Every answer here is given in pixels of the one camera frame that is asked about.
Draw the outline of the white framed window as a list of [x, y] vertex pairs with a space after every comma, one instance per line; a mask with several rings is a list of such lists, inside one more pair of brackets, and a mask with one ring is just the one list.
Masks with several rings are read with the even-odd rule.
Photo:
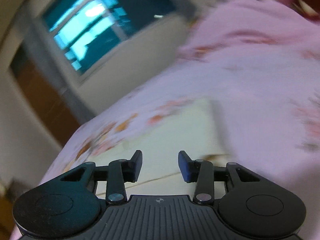
[[83, 82], [122, 44], [173, 13], [182, 16], [170, 0], [53, 0], [36, 20], [61, 72]]

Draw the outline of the pale yellow cloth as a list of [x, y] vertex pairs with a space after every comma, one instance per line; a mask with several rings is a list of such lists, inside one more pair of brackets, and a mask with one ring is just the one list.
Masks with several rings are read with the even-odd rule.
[[225, 166], [228, 151], [223, 140], [219, 107], [212, 100], [198, 99], [166, 117], [138, 137], [122, 141], [116, 147], [91, 156], [98, 166], [117, 159], [130, 159], [136, 150], [143, 153], [143, 165], [136, 183], [126, 183], [128, 196], [193, 195], [195, 184], [187, 184], [178, 167], [178, 153], [191, 159], [204, 159]]

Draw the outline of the pink floral bed sheet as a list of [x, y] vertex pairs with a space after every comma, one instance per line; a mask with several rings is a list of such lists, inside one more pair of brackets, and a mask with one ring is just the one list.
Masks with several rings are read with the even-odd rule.
[[175, 63], [82, 125], [42, 182], [198, 99], [219, 107], [228, 161], [298, 195], [307, 209], [299, 234], [319, 239], [319, 24], [275, 1], [209, 10]]

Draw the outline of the wooden side cabinet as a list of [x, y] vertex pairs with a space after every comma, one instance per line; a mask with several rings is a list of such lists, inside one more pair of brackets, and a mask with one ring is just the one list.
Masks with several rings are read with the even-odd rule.
[[1, 181], [1, 197], [0, 197], [0, 231], [1, 239], [10, 239], [11, 233], [15, 227], [15, 221], [12, 215], [12, 209], [15, 196], [7, 189], [3, 181]]

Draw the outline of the grey left curtain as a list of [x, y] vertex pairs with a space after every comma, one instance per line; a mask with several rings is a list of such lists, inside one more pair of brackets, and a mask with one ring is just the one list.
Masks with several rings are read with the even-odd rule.
[[58, 59], [49, 48], [37, 20], [31, 16], [26, 7], [22, 7], [16, 23], [23, 36], [22, 46], [26, 54], [35, 63], [37, 70], [58, 93], [79, 124], [84, 124], [95, 117], [95, 114], [73, 92], [59, 68]]

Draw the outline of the brown wooden door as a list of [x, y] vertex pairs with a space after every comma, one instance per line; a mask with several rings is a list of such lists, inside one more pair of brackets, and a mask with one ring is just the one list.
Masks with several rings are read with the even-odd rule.
[[65, 146], [80, 124], [22, 46], [16, 51], [10, 69], [37, 117], [59, 145]]

